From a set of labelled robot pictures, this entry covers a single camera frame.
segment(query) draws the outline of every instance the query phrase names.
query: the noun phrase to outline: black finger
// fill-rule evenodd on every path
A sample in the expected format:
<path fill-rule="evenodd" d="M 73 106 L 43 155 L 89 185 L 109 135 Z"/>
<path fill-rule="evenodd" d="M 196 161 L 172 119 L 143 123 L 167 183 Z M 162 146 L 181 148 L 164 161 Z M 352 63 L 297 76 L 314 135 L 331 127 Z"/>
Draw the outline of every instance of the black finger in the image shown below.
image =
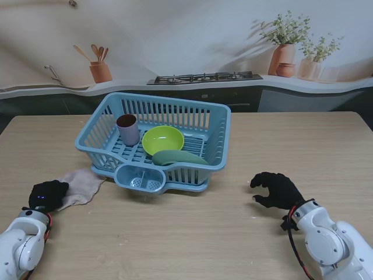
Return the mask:
<path fill-rule="evenodd" d="M 263 197 L 261 195 L 254 195 L 252 197 L 254 201 L 259 204 L 262 204 L 264 207 L 270 208 L 273 207 L 273 202 L 268 197 Z"/>
<path fill-rule="evenodd" d="M 252 188 L 259 187 L 262 184 L 261 176 L 262 176 L 262 173 L 255 175 L 254 178 L 250 182 L 250 187 Z"/>
<path fill-rule="evenodd" d="M 270 179 L 275 175 L 274 173 L 269 172 L 262 172 L 257 175 L 251 180 L 250 187 L 255 188 L 262 185 L 263 187 L 268 187 L 270 185 Z"/>

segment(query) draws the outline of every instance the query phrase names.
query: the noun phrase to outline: light blue dish rack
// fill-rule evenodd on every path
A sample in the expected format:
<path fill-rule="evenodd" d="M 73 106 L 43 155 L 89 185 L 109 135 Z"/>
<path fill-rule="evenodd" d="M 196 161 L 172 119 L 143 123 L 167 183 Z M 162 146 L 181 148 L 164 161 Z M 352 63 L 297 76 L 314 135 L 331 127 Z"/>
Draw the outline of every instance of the light blue dish rack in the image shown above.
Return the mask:
<path fill-rule="evenodd" d="M 123 114 L 136 116 L 141 139 L 158 125 L 177 128 L 185 138 L 182 150 L 210 165 L 179 162 L 155 166 L 141 141 L 135 146 L 122 142 L 115 122 Z M 211 173 L 227 163 L 230 117 L 230 109 L 221 104 L 114 92 L 95 110 L 75 146 L 91 158 L 95 173 L 114 178 L 121 187 L 144 194 L 169 189 L 199 192 L 207 188 Z"/>

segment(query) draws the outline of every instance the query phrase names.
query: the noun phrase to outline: kitchen counter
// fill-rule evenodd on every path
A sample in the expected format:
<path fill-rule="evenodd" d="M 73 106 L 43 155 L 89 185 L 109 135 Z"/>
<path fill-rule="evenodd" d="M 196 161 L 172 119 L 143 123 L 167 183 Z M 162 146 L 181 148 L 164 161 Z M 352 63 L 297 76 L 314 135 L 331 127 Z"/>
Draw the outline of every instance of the kitchen counter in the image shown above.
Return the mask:
<path fill-rule="evenodd" d="M 74 141 L 89 115 L 16 117 L 0 135 L 0 232 L 27 206 L 34 184 L 90 166 Z M 284 173 L 334 221 L 373 241 L 373 133 L 355 113 L 234 113 L 225 169 L 201 194 L 146 201 L 106 181 L 92 202 L 53 214 L 32 279 L 305 279 L 279 209 L 251 200 L 262 171 Z M 294 235 L 315 279 L 304 236 Z"/>
<path fill-rule="evenodd" d="M 355 91 L 363 88 L 373 87 L 373 77 L 361 79 L 353 82 L 336 82 L 336 83 L 317 83 L 297 78 L 283 78 L 279 76 L 262 75 L 262 80 L 243 80 L 235 82 L 212 82 L 212 83 L 194 83 L 186 85 L 147 85 L 148 79 L 139 80 L 112 80 L 110 82 L 99 83 L 89 86 L 88 89 L 72 89 L 65 87 L 44 87 L 3 89 L 0 90 L 0 99 L 30 96 L 30 95 L 54 95 L 62 93 L 71 93 L 80 96 L 97 96 L 110 92 L 126 91 L 126 90 L 194 90 L 194 89 L 210 89 L 210 88 L 235 88 L 247 86 L 263 86 L 277 89 L 292 90 L 300 93 L 312 94 L 334 94 Z"/>

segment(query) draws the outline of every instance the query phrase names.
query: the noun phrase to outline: red wire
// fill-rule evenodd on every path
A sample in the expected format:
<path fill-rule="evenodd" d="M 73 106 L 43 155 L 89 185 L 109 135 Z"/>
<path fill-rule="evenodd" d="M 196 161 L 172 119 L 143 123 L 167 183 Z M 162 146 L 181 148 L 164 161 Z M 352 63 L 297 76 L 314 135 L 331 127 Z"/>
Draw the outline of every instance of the red wire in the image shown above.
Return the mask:
<path fill-rule="evenodd" d="M 44 241 L 46 242 L 47 239 L 49 238 L 49 233 L 51 232 L 51 228 L 52 228 L 52 225 L 53 225 L 53 220 L 52 220 L 52 216 L 51 214 L 49 213 L 46 213 L 46 215 L 48 216 L 49 218 L 49 227 L 48 227 L 48 231 L 45 233 L 44 235 Z"/>
<path fill-rule="evenodd" d="M 290 210 L 289 215 L 288 215 L 289 220 L 291 220 L 291 217 L 292 217 L 292 215 L 293 215 L 295 209 L 296 209 L 296 206 L 293 206 L 292 209 Z M 313 277 L 311 276 L 311 274 L 308 272 L 307 267 L 303 264 L 303 260 L 301 259 L 300 256 L 299 256 L 299 259 L 300 259 L 301 262 L 302 262 L 301 266 L 302 266 L 304 272 L 306 273 L 307 277 L 308 277 L 309 279 L 313 279 Z"/>

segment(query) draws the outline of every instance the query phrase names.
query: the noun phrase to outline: beige cloth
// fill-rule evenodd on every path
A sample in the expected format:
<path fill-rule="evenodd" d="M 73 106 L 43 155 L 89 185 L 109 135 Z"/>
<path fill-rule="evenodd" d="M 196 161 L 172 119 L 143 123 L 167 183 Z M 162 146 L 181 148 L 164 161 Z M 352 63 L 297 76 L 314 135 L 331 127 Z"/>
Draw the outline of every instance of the beige cloth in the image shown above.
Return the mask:
<path fill-rule="evenodd" d="M 98 192 L 104 178 L 93 173 L 89 169 L 80 169 L 57 179 L 60 182 L 69 183 L 69 190 L 63 198 L 63 205 L 57 211 L 61 211 L 71 205 L 82 205 L 90 202 Z"/>

